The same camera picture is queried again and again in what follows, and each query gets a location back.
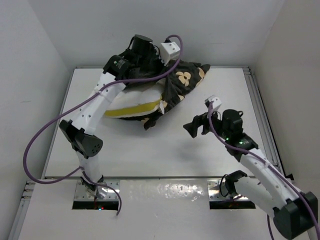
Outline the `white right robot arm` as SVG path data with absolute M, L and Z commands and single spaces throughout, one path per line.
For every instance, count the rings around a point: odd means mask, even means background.
M 255 176 L 251 179 L 242 170 L 225 174 L 220 193 L 226 199 L 238 195 L 248 198 L 273 220 L 275 228 L 292 240 L 318 226 L 318 199 L 312 192 L 304 193 L 292 185 L 266 158 L 258 144 L 243 130 L 243 112 L 227 109 L 219 117 L 216 111 L 197 115 L 183 128 L 192 138 L 212 132 L 227 152 Z

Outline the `white pillow with yellow edge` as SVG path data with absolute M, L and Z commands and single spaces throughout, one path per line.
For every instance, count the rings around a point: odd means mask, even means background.
M 158 110 L 163 111 L 164 86 L 148 83 L 120 92 L 107 107 L 104 115 L 109 118 L 143 117 Z

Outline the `black pillowcase with beige flowers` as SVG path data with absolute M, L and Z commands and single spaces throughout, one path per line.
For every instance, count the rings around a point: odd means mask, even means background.
M 164 91 L 162 93 L 163 111 L 158 110 L 145 116 L 120 119 L 127 121 L 140 121 L 143 123 L 145 130 L 154 127 L 160 117 L 177 106 L 181 101 L 183 101 L 187 94 L 200 85 L 210 68 L 211 66 L 209 64 L 181 60 L 176 68 L 164 78 L 156 81 L 127 84 L 124 90 L 146 84 L 162 84 L 164 86 Z

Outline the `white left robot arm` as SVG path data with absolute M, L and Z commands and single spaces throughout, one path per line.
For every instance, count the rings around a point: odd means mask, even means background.
M 59 128 L 76 152 L 84 171 L 80 178 L 86 188 L 97 193 L 104 182 L 99 167 L 103 141 L 95 135 L 98 123 L 112 100 L 129 84 L 154 81 L 164 65 L 152 39 L 136 34 L 124 52 L 113 55 L 102 69 L 100 79 L 84 106 L 70 120 L 61 120 Z

